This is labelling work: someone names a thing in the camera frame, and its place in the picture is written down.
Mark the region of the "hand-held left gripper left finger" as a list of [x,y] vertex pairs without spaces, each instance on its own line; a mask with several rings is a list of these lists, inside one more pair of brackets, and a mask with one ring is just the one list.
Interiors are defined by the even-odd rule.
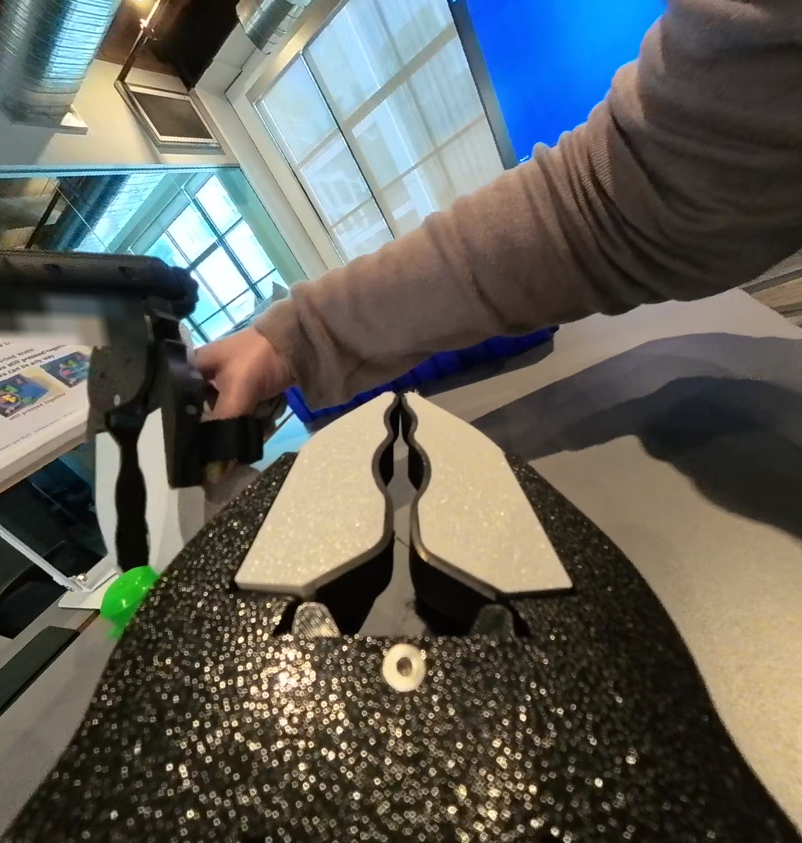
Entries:
[[397,403],[378,395],[301,447],[237,571],[238,588],[312,598],[389,545],[381,457],[396,437]]

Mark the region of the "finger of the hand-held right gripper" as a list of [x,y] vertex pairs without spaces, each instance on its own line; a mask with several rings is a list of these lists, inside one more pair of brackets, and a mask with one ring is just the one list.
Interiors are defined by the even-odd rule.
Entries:
[[144,481],[149,565],[158,573],[170,566],[205,525],[201,486],[173,489],[167,480],[162,422],[146,421],[137,443]]
[[110,433],[99,433],[94,440],[94,500],[97,520],[105,543],[107,558],[119,570],[125,570],[118,554],[117,485],[121,469],[121,450]]

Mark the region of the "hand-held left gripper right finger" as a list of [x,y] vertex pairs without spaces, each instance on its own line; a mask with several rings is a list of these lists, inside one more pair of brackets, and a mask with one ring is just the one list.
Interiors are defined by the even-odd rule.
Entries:
[[468,422],[408,393],[409,453],[423,476],[410,508],[422,561],[484,598],[568,592],[568,575],[504,451]]

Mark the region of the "green mega block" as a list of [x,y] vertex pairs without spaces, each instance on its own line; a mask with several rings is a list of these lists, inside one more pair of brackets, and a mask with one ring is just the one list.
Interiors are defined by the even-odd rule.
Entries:
[[160,578],[151,566],[137,566],[111,583],[102,597],[100,616],[110,625],[112,638],[121,637]]

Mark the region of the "blue plastic bin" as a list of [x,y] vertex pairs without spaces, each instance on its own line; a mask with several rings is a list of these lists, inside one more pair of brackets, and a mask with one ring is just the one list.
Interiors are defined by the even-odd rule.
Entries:
[[287,389],[284,397],[299,421],[304,424],[318,422],[322,418],[352,411],[385,393],[403,393],[448,378],[475,373],[485,366],[500,364],[551,342],[559,329],[558,325],[553,325],[526,335],[495,336],[465,349],[434,354],[406,374],[374,389],[365,390],[340,405],[314,408],[308,404],[303,391],[298,387]]

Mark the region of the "person's right forearm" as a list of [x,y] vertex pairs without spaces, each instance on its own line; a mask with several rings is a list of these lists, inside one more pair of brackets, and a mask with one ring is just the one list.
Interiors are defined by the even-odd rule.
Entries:
[[669,2],[584,124],[258,329],[313,406],[435,353],[704,299],[802,248],[802,2]]

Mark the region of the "person's right hand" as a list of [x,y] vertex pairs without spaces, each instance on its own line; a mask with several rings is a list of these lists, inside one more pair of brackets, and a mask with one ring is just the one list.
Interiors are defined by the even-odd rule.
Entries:
[[216,393],[212,420],[251,416],[264,401],[295,386],[286,360],[253,326],[199,347],[194,363]]

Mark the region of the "instruction board stand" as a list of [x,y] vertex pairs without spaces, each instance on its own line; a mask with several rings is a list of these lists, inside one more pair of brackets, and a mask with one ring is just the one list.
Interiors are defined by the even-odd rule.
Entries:
[[[90,349],[47,337],[0,338],[0,494],[86,440]],[[0,539],[64,589],[59,607],[98,609],[117,577],[106,555],[66,575],[0,521]]]

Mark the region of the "large grid window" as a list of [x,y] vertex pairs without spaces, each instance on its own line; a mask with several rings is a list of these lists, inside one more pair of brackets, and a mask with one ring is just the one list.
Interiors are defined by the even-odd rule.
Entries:
[[242,92],[343,262],[502,174],[448,2],[326,2]]

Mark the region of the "blue display screen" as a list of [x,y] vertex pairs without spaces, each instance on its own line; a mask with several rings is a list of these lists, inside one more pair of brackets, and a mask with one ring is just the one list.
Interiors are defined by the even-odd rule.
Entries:
[[584,123],[638,57],[661,1],[450,1],[503,166]]

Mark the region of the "silver ventilation duct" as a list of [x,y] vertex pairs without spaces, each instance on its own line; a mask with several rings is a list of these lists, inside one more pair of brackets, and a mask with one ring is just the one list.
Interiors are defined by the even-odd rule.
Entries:
[[119,1],[0,1],[0,109],[11,122],[69,126]]
[[293,40],[308,43],[318,31],[326,2],[240,1],[238,22],[252,45],[265,57],[283,50]]

